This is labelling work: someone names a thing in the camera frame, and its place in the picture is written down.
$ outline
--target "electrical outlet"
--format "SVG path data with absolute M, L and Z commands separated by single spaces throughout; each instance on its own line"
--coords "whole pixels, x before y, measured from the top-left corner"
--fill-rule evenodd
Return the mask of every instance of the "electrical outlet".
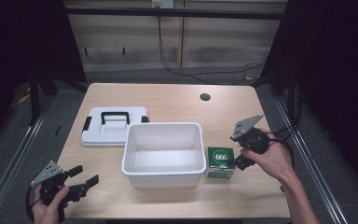
M 152 0 L 152 8 L 162 8 L 162 0 Z
M 173 8 L 173 0 L 162 0 L 163 8 Z

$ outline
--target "black wire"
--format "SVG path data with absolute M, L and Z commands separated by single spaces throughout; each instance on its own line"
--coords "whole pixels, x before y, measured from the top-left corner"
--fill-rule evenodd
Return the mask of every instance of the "black wire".
M 34 201 L 34 203 L 32 203 L 32 204 L 31 204 L 31 207 L 34 207 L 34 205 L 35 205 L 36 203 L 40 202 L 40 201 L 42 201 L 42 199 L 41 199 L 41 198 L 40 198 L 40 199 L 38 199 L 38 200 L 36 200 L 36 201 Z
M 284 148 L 287 151 L 289 151 L 290 159 L 292 161 L 292 166 L 293 166 L 293 169 L 295 169 L 295 152 L 293 151 L 292 147 L 286 141 L 284 141 L 282 139 L 270 138 L 269 141 L 270 142 L 278 142 L 278 143 L 281 143 L 282 145 L 284 145 Z
M 244 76 L 239 80 L 236 81 L 234 83 L 228 84 L 228 85 L 238 85 L 241 82 L 243 82 L 246 79 L 246 71 L 252 70 L 260 65 L 263 65 L 264 63 L 248 63 L 246 64 L 243 69 L 241 70 L 237 70 L 237 71 L 222 71 L 222 72 L 203 72 L 203 73 L 194 73 L 194 74 L 188 74 L 188 73 L 182 73 L 182 72 L 174 72 L 168 65 L 167 62 L 165 61 L 165 56 L 164 56 L 164 48 L 163 48 L 163 44 L 162 44 L 162 37 L 161 37 L 161 18 L 158 17 L 158 41 L 159 41 L 159 58 L 161 61 L 162 66 L 170 73 L 179 76 L 179 77 L 192 77 L 195 78 L 196 80 L 208 83 L 208 84 L 213 84 L 213 85 L 219 85 L 219 83 L 213 83 L 211 81 L 207 81 L 205 79 L 199 78 L 197 76 L 201 76 L 201 75 L 211 75 L 211 74 L 235 74 L 235 73 L 242 73 L 244 74 Z
M 292 123 L 287 127 L 281 128 L 279 131 L 270 132 L 270 133 L 280 137 L 283 141 L 286 141 L 293 134 L 293 132 L 297 129 L 299 125 L 301 113 L 302 113 L 302 104 L 303 104 L 303 95 L 299 87 L 296 87 L 295 116 L 292 120 Z
M 27 189 L 27 193 L 25 194 L 25 211 L 27 213 L 27 216 L 29 219 L 31 219 L 32 221 L 34 221 L 34 214 L 32 212 L 32 207 L 41 200 L 41 198 L 39 200 L 37 200 L 36 202 L 32 203 L 30 205 L 30 196 L 31 196 L 31 189 L 32 186 L 31 184 L 28 185 L 28 189 Z

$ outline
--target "wooden table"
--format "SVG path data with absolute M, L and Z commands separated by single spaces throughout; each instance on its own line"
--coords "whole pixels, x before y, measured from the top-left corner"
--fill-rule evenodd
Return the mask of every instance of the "wooden table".
M 209 101 L 200 99 L 208 93 Z M 65 209 L 67 217 L 82 218 L 244 218 L 290 217 L 280 183 L 258 165 L 236 169 L 231 179 L 201 176 L 192 188 L 135 189 L 121 172 L 124 147 L 83 147 L 80 143 L 87 115 L 98 106 L 144 106 L 151 122 L 197 122 L 206 147 L 233 147 L 236 121 L 263 113 L 252 87 L 162 84 L 92 84 L 76 116 L 58 160 L 68 170 L 83 165 L 84 172 L 68 185 L 94 175 L 100 183 L 88 196 Z M 266 119 L 256 127 L 268 128 Z

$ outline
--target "human arm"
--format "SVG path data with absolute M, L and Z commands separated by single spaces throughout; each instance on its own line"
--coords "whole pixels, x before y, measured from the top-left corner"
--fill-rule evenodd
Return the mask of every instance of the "human arm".
M 58 209 L 61 201 L 69 192 L 69 187 L 63 187 L 54 197 L 53 201 L 49 206 L 44 205 L 43 201 L 40 200 L 40 189 L 38 186 L 34 191 L 34 206 L 32 211 L 34 213 L 34 223 L 35 224 L 57 224 L 59 223 L 59 214 Z
M 274 139 L 267 130 L 261 130 Z M 241 154 L 255 161 L 268 175 L 278 179 L 285 191 L 290 215 L 294 224 L 320 223 L 316 217 L 301 181 L 292 166 L 290 156 L 278 142 L 270 142 L 268 150 L 260 155 L 243 148 Z

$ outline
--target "box label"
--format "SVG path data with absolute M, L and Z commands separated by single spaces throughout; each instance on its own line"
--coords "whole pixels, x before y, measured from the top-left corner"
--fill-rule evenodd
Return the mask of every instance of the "box label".
M 230 179 L 234 173 L 235 165 L 227 164 L 227 160 L 234 159 L 231 147 L 208 147 L 207 177 Z

